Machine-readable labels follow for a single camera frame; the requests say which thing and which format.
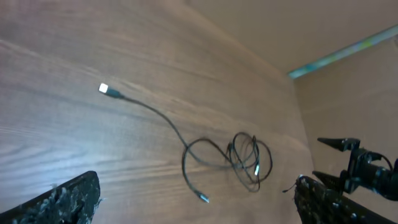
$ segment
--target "black wire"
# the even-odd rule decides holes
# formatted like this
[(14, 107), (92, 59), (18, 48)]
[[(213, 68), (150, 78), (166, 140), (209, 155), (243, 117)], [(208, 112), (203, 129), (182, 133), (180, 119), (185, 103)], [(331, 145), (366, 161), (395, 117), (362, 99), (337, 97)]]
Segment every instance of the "black wire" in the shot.
[[(162, 112), (160, 112), (159, 110), (157, 110), (157, 109), (155, 109), (155, 108), (153, 108), (153, 107), (151, 107), (151, 106), (149, 106), (149, 105), (147, 105), (147, 104), (145, 104), (145, 103), (143, 103), (143, 102), (141, 102), (139, 100), (131, 99), (131, 98), (125, 97), (123, 95), (118, 96), (118, 98), (122, 99), (122, 100), (125, 100), (125, 101), (128, 101), (130, 103), (134, 103), (134, 104), (143, 106), (143, 107), (147, 108), (148, 110), (151, 110), (154, 113), (158, 114), (160, 117), (165, 119), (166, 122), (168, 122), (168, 124), (175, 131), (175, 133), (177, 134), (178, 138), (180, 139), (181, 143), (184, 146), (184, 151), (183, 151), (183, 154), (182, 154), (182, 175), (184, 176), (184, 179), (185, 179), (187, 185), (189, 186), (189, 188), (195, 194), (197, 194), (199, 197), (201, 195), (203, 195), (203, 194), (200, 191), (198, 191), (191, 184), (191, 182), (188, 179), (186, 170), (185, 170), (185, 163), (186, 163), (186, 160), (187, 160), (187, 154), (188, 153), (194, 158), (194, 160), (196, 160), (197, 162), (199, 162), (199, 163), (201, 163), (203, 165), (211, 166), (211, 167), (217, 167), (217, 168), (224, 168), (224, 169), (225, 168), (232, 168), (234, 170), (235, 174), (236, 174), (236, 177), (240, 181), (240, 183), (242, 183), (244, 185), (244, 187), (246, 189), (248, 189), (250, 192), (258, 192), (259, 189), (260, 189), (260, 183), (262, 181), (264, 181), (269, 176), (269, 174), (271, 173), (271, 170), (272, 170), (271, 151), (269, 150), (268, 146), (264, 142), (262, 142), (260, 140), (257, 140), (255, 136), (252, 137), (248, 133), (245, 133), (245, 132), (237, 133), (234, 136), (233, 141), (228, 144), (226, 153), (221, 150), (219, 145), (217, 145), (215, 142), (213, 142), (211, 139), (208, 139), (208, 138), (200, 138), (200, 139), (194, 140), (191, 143), (187, 143), (184, 140), (184, 138), (182, 137), (182, 135), (180, 134), (180, 131), (178, 130), (178, 128), (173, 124), (173, 122), (166, 115), (164, 115)], [(245, 157), (243, 160), (240, 158), (240, 156), (239, 156), (239, 154), (238, 154), (238, 152), (236, 150), (236, 143), (235, 142), (236, 142), (236, 139), (239, 136), (243, 136), (243, 137), (245, 137), (247, 139), (250, 139), (251, 140), (251, 145), (252, 145), (251, 153), (247, 157)], [(204, 161), (204, 160), (200, 159), (191, 150), (192, 146), (195, 145), (198, 142), (207, 142), (209, 145), (213, 146), (226, 159), (226, 161), (229, 163), (229, 165), (212, 164), (210, 162), (207, 162), (207, 161)], [(269, 170), (267, 171), (267, 173), (263, 177), (260, 178), (260, 172), (258, 171), (258, 174), (257, 174), (256, 178), (253, 179), (252, 175), (249, 173), (248, 169), (250, 169), (250, 168), (252, 168), (254, 166), (259, 166), (260, 167), (260, 164), (259, 164), (260, 163), (260, 160), (259, 160), (259, 156), (260, 156), (259, 145), (264, 146), (266, 151), (268, 152), (270, 165), (269, 165)], [(233, 162), (232, 153), (234, 154), (237, 162)], [(254, 156), (255, 160), (254, 160), (254, 162), (252, 164), (249, 164), (247, 166), (246, 163), (247, 163), (247, 161), (250, 158), (252, 158), (252, 156)], [(239, 170), (243, 170), (244, 171), (244, 173), (246, 174), (246, 176), (250, 180), (249, 182), (243, 181), (242, 177), (238, 173)]]

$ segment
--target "beige wall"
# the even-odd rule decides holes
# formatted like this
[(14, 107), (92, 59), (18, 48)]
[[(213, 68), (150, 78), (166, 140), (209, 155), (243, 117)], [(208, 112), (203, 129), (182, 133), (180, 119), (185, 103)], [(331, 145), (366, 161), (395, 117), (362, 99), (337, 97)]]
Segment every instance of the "beige wall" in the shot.
[[(366, 149), (391, 162), (398, 158), (398, 48), (392, 40), (298, 78), (295, 87), (316, 170), (338, 175), (349, 160), (349, 152), (317, 137), (360, 138)], [(397, 202), (365, 189), (350, 197), (398, 222)]]
[(282, 72), (398, 24), (397, 0), (190, 0)]

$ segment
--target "tangled cord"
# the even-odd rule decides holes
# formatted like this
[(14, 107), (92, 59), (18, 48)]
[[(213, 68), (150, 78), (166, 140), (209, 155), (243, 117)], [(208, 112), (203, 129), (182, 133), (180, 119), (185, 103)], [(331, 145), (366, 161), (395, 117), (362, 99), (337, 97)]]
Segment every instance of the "tangled cord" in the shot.
[[(208, 138), (200, 138), (197, 140), (194, 140), (191, 143), (187, 143), (184, 138), (181, 136), (180, 131), (177, 129), (177, 127), (173, 124), (173, 122), (166, 116), (164, 115), (162, 112), (160, 112), (159, 110), (139, 101), (139, 100), (135, 100), (135, 99), (131, 99), (128, 98), (124, 95), (122, 95), (119, 91), (114, 90), (114, 89), (110, 89), (106, 84), (102, 83), (99, 86), (99, 91), (104, 93), (107, 96), (116, 98), (116, 99), (120, 99), (120, 100), (125, 100), (127, 102), (130, 103), (134, 103), (140, 106), (143, 106), (145, 108), (147, 108), (148, 110), (153, 111), (154, 113), (156, 113), (157, 115), (159, 115), (160, 117), (162, 117), (163, 119), (166, 120), (166, 122), (168, 122), (168, 124), (171, 126), (171, 128), (175, 131), (175, 133), (177, 134), (178, 138), (180, 139), (181, 143), (184, 145), (184, 151), (182, 154), (182, 175), (184, 176), (184, 179), (187, 183), (187, 185), (189, 186), (189, 188), (193, 191), (193, 193), (195, 193), (200, 199), (202, 199), (204, 202), (209, 203), (209, 199), (208, 197), (203, 194), (202, 192), (200, 192), (199, 190), (197, 190), (192, 183), (189, 181), (188, 176), (187, 176), (187, 172), (185, 170), (185, 163), (187, 160), (187, 154), (189, 153), (194, 160), (196, 160), (197, 162), (206, 165), (206, 166), (210, 166), (210, 167), (216, 167), (216, 168), (232, 168), (236, 174), (236, 177), (239, 179), (240, 183), (242, 183), (244, 185), (244, 187), (249, 191), (249, 192), (258, 192), (260, 190), (260, 183), (262, 181), (264, 181), (269, 174), (271, 173), (272, 170), (272, 157), (271, 157), (271, 151), (269, 150), (268, 146), (260, 141), (257, 140), (255, 136), (251, 137), (248, 133), (244, 133), (244, 132), (240, 132), (238, 134), (235, 135), (235, 137), (233, 138), (232, 142), (228, 144), (227, 150), (226, 152), (223, 152), (221, 150), (221, 148), (215, 143), (213, 142), (211, 139)], [(245, 141), (249, 140), (252, 146), (252, 150), (249, 153), (248, 156), (246, 156), (244, 159), (241, 159), (237, 150), (236, 150), (236, 140), (238, 137), (243, 136), (245, 137)], [(193, 145), (195, 145), (198, 142), (207, 142), (209, 145), (213, 146), (215, 149), (217, 149), (217, 151), (226, 159), (226, 161), (229, 163), (228, 165), (219, 165), (219, 164), (213, 164), (207, 161), (204, 161), (202, 159), (200, 159), (197, 155), (195, 155), (191, 148)], [(269, 155), (269, 170), (267, 171), (267, 173), (260, 178), (259, 174), (260, 174), (260, 150), (259, 150), (259, 145), (262, 145), (265, 147), (266, 151), (268, 152)], [(234, 156), (234, 158), (237, 160), (237, 162), (233, 162), (232, 157)], [(248, 160), (250, 160), (250, 158), (252, 158), (254, 156), (255, 160), (253, 163), (250, 163), (249, 165), (246, 165), (246, 163), (248, 162)], [(255, 171), (254, 171), (254, 175), (256, 176), (255, 178), (252, 177), (252, 175), (249, 173), (248, 169), (255, 167)], [(248, 177), (248, 179), (250, 180), (248, 183), (245, 182), (242, 177), (238, 174), (238, 170), (243, 170), (244, 173), (246, 174), (246, 176)]]

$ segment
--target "blue-green strip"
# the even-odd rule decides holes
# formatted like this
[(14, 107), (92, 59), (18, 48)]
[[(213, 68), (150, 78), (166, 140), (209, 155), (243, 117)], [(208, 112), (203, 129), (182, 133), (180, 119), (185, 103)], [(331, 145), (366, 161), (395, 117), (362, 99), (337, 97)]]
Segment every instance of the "blue-green strip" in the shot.
[(346, 48), (338, 50), (337, 52), (327, 55), (326, 57), (323, 57), (315, 62), (306, 64), (301, 68), (293, 70), (289, 72), (289, 77), (298, 78), (302, 75), (307, 74), (308, 72), (312, 72), (332, 62), (345, 58), (353, 53), (359, 52), (360, 50), (376, 45), (381, 41), (391, 38), (395, 35), (398, 35), (398, 26), (391, 27), (390, 29), (384, 30), (378, 34), (374, 34), (362, 41), (359, 41), (353, 45), (350, 45)]

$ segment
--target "wooden tabletop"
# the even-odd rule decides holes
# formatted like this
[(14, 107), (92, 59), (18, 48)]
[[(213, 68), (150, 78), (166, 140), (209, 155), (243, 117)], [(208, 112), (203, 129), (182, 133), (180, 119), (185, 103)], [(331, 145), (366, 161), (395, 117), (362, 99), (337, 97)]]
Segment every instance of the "wooden tabletop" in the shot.
[[(164, 112), (187, 141), (226, 149), (238, 131), (255, 134), (271, 175), (249, 193), (233, 171), (189, 157), (203, 203), (167, 123), (100, 94), (101, 82)], [(107, 198), (93, 223), (299, 223), (293, 191), (281, 191), (312, 161), (292, 81), (183, 2), (1, 1), (0, 212), (88, 170)]]

